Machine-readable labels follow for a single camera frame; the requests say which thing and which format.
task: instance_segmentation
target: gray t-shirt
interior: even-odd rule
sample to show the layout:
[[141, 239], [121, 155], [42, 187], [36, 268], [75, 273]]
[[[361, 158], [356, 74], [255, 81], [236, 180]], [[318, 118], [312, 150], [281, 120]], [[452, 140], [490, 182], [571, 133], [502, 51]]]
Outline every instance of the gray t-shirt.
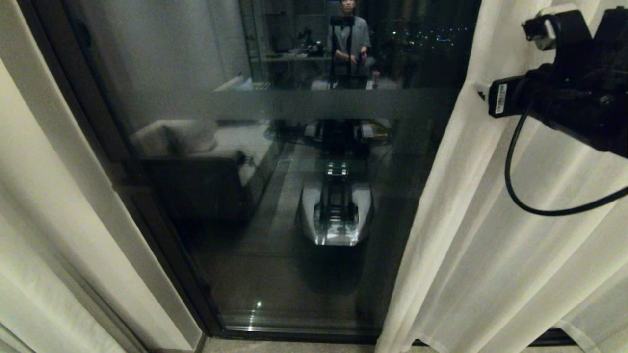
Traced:
[[[337, 50], [348, 54], [347, 52], [347, 39], [349, 39], [349, 33], [351, 33], [351, 27], [335, 26], [334, 28], [335, 36], [337, 40]], [[358, 57], [360, 55], [360, 50], [363, 46], [367, 48], [371, 47], [371, 38], [369, 36], [369, 25], [366, 23], [364, 18], [355, 17], [355, 25], [353, 28], [353, 36], [351, 39], [351, 55]], [[329, 26], [329, 34], [327, 35], [327, 48], [329, 52], [332, 51], [332, 27]], [[336, 59], [336, 75], [346, 75], [347, 74], [347, 62], [343, 60]], [[366, 76], [367, 70], [362, 67], [356, 67], [353, 63], [351, 64], [351, 74], [352, 76]]]

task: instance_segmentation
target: glass window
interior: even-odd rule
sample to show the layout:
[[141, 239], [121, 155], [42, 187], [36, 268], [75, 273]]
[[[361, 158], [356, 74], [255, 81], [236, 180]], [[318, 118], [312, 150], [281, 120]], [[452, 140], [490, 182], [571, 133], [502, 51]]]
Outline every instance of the glass window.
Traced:
[[383, 325], [479, 4], [66, 0], [225, 328], [356, 335]]

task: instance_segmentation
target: sheer curtain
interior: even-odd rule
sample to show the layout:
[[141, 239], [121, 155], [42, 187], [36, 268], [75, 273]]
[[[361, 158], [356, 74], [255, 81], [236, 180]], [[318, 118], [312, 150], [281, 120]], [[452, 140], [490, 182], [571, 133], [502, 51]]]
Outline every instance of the sheer curtain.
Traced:
[[[415, 339], [446, 352], [520, 352], [552, 326], [589, 352], [628, 351], [628, 199], [569, 217], [520, 210], [504, 184], [518, 118], [495, 120], [477, 87], [551, 62], [521, 23], [564, 1], [484, 0], [467, 81], [406, 246], [377, 352]], [[575, 1], [595, 32], [607, 8]], [[578, 205], [628, 183], [628, 161], [537, 121], [526, 123], [514, 188], [542, 209]]]
[[0, 324], [37, 352], [193, 350], [202, 336], [15, 0], [0, 1]]

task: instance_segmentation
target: wall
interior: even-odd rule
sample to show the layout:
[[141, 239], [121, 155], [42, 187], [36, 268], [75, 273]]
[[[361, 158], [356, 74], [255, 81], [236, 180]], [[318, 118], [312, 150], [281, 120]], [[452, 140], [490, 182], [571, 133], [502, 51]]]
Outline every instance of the wall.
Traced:
[[0, 2], [0, 55], [28, 105], [3, 115], [4, 186], [148, 348], [194, 349], [198, 325], [112, 190], [15, 0]]
[[86, 52], [130, 133], [150, 122], [135, 121], [122, 99], [149, 91], [211, 91], [240, 73], [251, 76], [238, 1], [67, 4], [72, 17], [90, 33], [92, 44]]

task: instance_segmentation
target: person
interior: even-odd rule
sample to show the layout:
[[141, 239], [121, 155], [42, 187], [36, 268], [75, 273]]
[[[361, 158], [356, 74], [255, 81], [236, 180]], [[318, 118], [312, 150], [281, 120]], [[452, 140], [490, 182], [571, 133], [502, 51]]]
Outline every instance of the person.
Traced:
[[[340, 0], [339, 4], [343, 17], [354, 16], [357, 0]], [[365, 89], [368, 81], [364, 64], [371, 47], [369, 25], [364, 18], [354, 18], [353, 30], [350, 26], [334, 26], [333, 29], [331, 25], [329, 27], [327, 47], [333, 50], [332, 40], [336, 41], [336, 51], [332, 53], [332, 60], [335, 60], [333, 74], [338, 78], [337, 87], [342, 89]], [[351, 48], [347, 48], [351, 32]], [[351, 72], [348, 72], [347, 62], [351, 62]]]

